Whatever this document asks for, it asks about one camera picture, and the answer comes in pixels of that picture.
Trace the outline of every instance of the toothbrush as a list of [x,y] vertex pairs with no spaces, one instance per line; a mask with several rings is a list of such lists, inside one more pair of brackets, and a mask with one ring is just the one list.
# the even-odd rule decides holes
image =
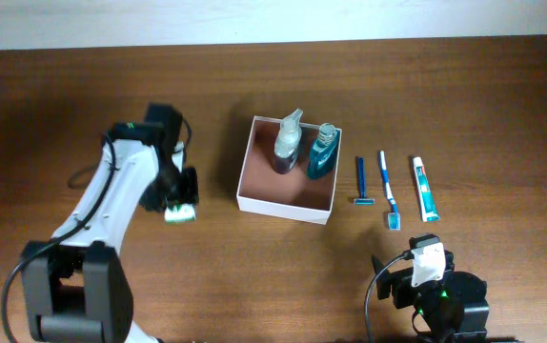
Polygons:
[[386,189],[386,198],[392,205],[392,212],[388,213],[388,229],[399,231],[400,230],[400,213],[398,213],[398,206],[396,205],[395,197],[392,195],[392,189],[390,188],[390,177],[388,177],[388,169],[386,168],[386,156],[384,151],[379,152],[379,165],[381,166],[381,177],[384,180],[384,187]]

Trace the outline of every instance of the blue razor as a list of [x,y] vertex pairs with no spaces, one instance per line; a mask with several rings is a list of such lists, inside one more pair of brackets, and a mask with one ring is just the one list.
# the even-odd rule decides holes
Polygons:
[[371,206],[375,204],[375,199],[367,197],[367,188],[365,187],[365,163],[362,157],[356,159],[356,169],[358,172],[358,192],[359,198],[354,199],[355,205]]

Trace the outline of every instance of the toiletry item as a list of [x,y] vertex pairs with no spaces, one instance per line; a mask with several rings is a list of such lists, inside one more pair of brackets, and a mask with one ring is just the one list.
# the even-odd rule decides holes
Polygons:
[[[172,155],[172,163],[178,168],[179,172],[182,172],[182,165],[185,162],[185,143],[178,142],[174,147],[174,154]],[[179,224],[195,220],[195,205],[194,204],[181,204],[170,205],[164,212],[164,219],[166,223]]]
[[303,115],[302,109],[296,109],[291,115],[280,122],[280,132],[275,138],[273,147],[273,169],[277,173],[290,172],[299,156],[299,142],[301,141],[301,128],[299,119]]
[[440,218],[436,212],[435,199],[430,191],[430,185],[428,184],[424,164],[422,163],[422,159],[419,157],[414,158],[414,173],[422,221],[437,221]]
[[310,150],[310,165],[308,176],[315,180],[330,172],[337,156],[339,132],[333,124],[324,123],[320,126],[318,137]]
[[388,229],[399,231],[400,213],[398,212],[398,206],[396,205],[395,197],[392,195],[392,189],[390,188],[390,177],[388,176],[388,168],[386,168],[386,156],[384,155],[384,151],[379,152],[379,166],[386,189],[386,198],[392,206],[392,212],[388,213]]
[[358,198],[354,199],[355,205],[373,205],[375,199],[367,198],[367,187],[365,186],[365,164],[362,157],[356,158],[356,172],[358,173]]

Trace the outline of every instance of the razor head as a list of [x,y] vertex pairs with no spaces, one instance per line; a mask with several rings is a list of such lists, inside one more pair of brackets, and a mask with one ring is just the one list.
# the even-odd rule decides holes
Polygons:
[[375,204],[375,199],[373,198],[356,198],[354,199],[354,204],[358,206],[372,206]]

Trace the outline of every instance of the toothpaste cap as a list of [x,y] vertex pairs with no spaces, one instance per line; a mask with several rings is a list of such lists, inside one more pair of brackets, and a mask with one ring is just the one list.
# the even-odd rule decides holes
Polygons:
[[414,167],[424,167],[421,157],[414,157]]

